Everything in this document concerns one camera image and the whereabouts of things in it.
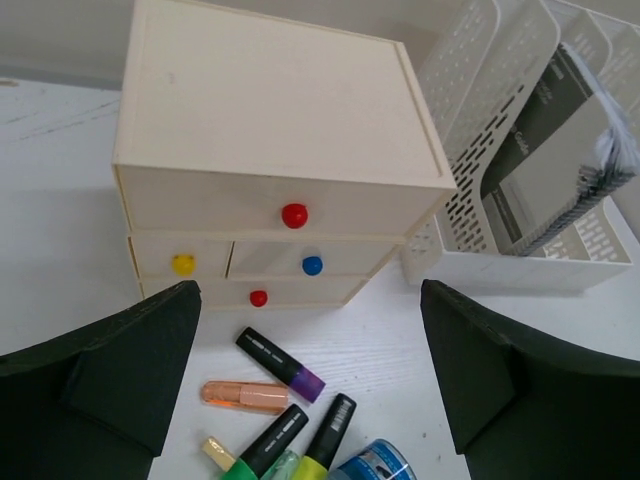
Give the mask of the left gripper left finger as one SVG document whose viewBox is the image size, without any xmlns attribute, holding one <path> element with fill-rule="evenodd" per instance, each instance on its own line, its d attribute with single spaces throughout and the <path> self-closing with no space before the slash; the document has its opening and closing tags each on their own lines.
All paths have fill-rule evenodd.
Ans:
<svg viewBox="0 0 640 480">
<path fill-rule="evenodd" d="M 1 358 L 4 479 L 145 479 L 201 313 L 195 281 Z"/>
</svg>

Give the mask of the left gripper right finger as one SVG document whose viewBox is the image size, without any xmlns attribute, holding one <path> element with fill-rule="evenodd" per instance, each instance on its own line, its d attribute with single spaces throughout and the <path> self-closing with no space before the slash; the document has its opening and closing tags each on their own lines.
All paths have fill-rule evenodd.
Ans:
<svg viewBox="0 0 640 480">
<path fill-rule="evenodd" d="M 560 340 L 440 281 L 423 282 L 421 314 L 472 478 L 638 478 L 638 362 Z"/>
</svg>

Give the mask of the blue labelled jar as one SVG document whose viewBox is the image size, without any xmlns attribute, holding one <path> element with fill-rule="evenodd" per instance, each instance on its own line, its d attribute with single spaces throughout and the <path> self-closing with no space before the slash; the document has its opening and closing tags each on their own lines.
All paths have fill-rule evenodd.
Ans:
<svg viewBox="0 0 640 480">
<path fill-rule="evenodd" d="M 406 458 L 385 439 L 376 439 L 332 470 L 328 480 L 416 480 Z"/>
</svg>

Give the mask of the cream top drawer red knob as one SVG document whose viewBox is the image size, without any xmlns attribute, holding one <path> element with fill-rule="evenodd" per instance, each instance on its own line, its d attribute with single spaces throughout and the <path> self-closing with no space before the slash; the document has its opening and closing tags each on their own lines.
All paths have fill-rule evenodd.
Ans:
<svg viewBox="0 0 640 480">
<path fill-rule="evenodd" d="M 121 166 L 132 229 L 403 238 L 451 195 L 431 188 Z"/>
</svg>

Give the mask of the grey black booklet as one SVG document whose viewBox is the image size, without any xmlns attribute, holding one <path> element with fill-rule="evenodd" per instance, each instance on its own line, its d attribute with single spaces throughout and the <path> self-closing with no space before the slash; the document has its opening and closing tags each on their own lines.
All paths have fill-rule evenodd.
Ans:
<svg viewBox="0 0 640 480">
<path fill-rule="evenodd" d="M 499 253 L 531 255 L 638 173 L 627 114 L 559 44 L 481 181 Z"/>
</svg>

